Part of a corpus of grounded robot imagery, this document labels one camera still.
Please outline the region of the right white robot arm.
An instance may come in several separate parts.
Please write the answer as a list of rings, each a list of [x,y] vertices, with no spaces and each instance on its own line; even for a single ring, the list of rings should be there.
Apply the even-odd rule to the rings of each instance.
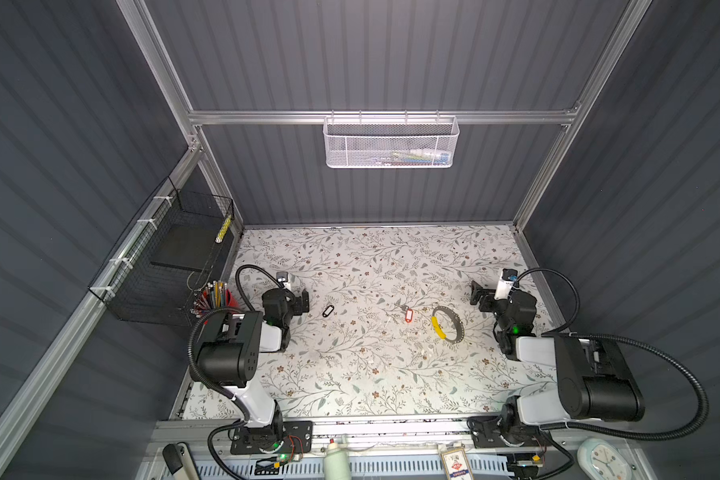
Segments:
[[[495,427],[505,443],[522,446],[542,425],[557,422],[643,418],[642,394],[616,342],[535,335],[536,297],[513,288],[507,280],[495,288],[473,281],[470,304],[494,316],[494,339],[507,359],[556,371],[553,390],[516,394],[506,400]]]

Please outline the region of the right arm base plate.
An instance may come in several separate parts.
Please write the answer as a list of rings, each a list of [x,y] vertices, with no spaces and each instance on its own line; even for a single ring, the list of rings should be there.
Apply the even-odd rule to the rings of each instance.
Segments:
[[[505,420],[499,415],[469,417],[466,425],[477,448],[544,448],[547,445],[537,427]]]

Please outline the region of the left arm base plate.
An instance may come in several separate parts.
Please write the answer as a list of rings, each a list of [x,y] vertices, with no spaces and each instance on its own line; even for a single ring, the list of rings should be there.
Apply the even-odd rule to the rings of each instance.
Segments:
[[[304,454],[311,451],[314,423],[311,421],[274,422],[260,428],[241,427],[230,434],[232,455],[265,453]]]

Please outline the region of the red pencil cup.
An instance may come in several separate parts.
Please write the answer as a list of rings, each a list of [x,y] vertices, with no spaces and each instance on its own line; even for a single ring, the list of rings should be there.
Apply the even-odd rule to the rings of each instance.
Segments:
[[[194,326],[199,319],[211,311],[218,309],[232,309],[239,312],[241,307],[237,299],[224,281],[211,281],[195,291],[189,299],[189,314],[191,325]]]

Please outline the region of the yellow marker in basket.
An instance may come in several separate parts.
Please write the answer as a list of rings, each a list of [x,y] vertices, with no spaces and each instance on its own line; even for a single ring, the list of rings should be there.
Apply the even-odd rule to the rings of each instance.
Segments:
[[[228,216],[224,219],[224,221],[223,221],[220,229],[219,229],[218,232],[217,232],[217,235],[216,235],[216,237],[215,237],[215,243],[216,243],[216,244],[221,244],[221,243],[224,241],[224,238],[225,238],[227,232],[229,231],[229,228],[230,228],[231,223],[232,223],[232,216],[231,216],[231,215],[228,215]]]

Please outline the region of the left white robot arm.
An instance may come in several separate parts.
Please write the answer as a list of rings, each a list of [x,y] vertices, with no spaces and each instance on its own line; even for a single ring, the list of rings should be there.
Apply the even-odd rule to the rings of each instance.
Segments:
[[[220,306],[197,321],[188,344],[190,376],[240,411],[228,432],[231,454],[308,452],[313,423],[286,421],[257,377],[260,355],[286,349],[292,318],[308,306],[285,288],[266,291],[262,301],[262,311]]]

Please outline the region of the playing card box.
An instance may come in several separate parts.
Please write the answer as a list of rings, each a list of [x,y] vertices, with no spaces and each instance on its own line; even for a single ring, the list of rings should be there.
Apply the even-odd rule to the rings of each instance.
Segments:
[[[448,480],[474,479],[464,447],[442,447],[439,449],[439,457]]]

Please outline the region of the white bottle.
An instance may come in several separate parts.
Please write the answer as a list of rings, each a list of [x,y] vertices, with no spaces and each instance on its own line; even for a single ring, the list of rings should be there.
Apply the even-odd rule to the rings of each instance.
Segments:
[[[323,460],[326,480],[350,480],[352,478],[348,452],[334,439],[329,441]]]

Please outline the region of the pale green alarm clock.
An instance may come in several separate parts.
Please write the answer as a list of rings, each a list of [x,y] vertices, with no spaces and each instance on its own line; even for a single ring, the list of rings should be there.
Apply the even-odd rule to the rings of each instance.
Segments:
[[[588,438],[577,450],[578,466],[593,480],[630,480],[633,478],[631,464],[610,443],[598,438]]]

